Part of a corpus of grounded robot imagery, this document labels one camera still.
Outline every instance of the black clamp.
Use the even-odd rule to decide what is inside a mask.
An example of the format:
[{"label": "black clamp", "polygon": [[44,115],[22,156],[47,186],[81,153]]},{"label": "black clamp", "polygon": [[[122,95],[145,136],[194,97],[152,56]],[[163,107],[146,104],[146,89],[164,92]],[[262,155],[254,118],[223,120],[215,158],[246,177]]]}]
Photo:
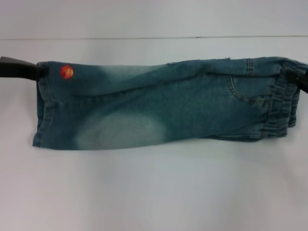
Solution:
[{"label": "black clamp", "polygon": [[308,71],[306,71],[304,75],[299,75],[296,72],[287,71],[286,78],[289,83],[297,85],[298,88],[308,93]]},{"label": "black clamp", "polygon": [[0,58],[0,77],[27,78],[38,81],[46,75],[46,68],[8,57]]}]

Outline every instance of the worn denim area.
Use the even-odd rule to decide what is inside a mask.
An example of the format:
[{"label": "worn denim area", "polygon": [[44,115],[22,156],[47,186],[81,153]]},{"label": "worn denim area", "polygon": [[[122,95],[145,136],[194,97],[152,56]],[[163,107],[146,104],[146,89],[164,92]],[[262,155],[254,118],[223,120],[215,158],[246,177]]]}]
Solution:
[{"label": "worn denim area", "polygon": [[[307,70],[280,57],[157,66],[39,65],[49,73],[38,82],[33,145],[63,150],[284,137],[295,125],[299,99],[285,72]],[[71,78],[61,76],[65,65],[74,70]]]}]

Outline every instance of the white surface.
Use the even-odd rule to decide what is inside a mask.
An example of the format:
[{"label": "white surface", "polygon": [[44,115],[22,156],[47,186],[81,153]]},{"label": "white surface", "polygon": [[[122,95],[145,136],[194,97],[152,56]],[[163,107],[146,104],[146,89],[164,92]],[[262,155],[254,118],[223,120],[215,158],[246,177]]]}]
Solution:
[{"label": "white surface", "polygon": [[[161,64],[287,56],[308,38],[0,41],[30,62]],[[0,79],[0,230],[301,231],[308,228],[308,96],[285,139],[177,142],[128,150],[31,147],[36,86]]]},{"label": "white surface", "polygon": [[307,0],[1,0],[0,39],[308,35]]}]

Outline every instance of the orange patch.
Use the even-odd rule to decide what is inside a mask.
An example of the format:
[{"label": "orange patch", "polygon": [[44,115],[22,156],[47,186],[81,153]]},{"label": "orange patch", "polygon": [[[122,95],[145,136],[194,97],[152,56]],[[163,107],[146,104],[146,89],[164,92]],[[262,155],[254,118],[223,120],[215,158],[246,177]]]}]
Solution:
[{"label": "orange patch", "polygon": [[71,78],[73,76],[73,74],[74,74],[74,70],[69,65],[65,65],[65,66],[61,67],[61,69],[60,69],[60,75],[65,79]]}]

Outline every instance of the white background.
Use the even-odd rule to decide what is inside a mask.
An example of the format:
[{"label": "white background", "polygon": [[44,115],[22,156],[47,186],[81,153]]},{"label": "white background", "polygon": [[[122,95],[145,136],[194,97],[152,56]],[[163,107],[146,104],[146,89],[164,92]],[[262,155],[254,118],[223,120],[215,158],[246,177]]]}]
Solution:
[{"label": "white background", "polygon": [[[105,65],[260,56],[308,63],[307,12],[306,0],[2,0],[0,55]],[[35,82],[2,78],[0,230],[307,230],[307,105],[302,93],[297,126],[280,140],[63,152],[31,147]]]}]

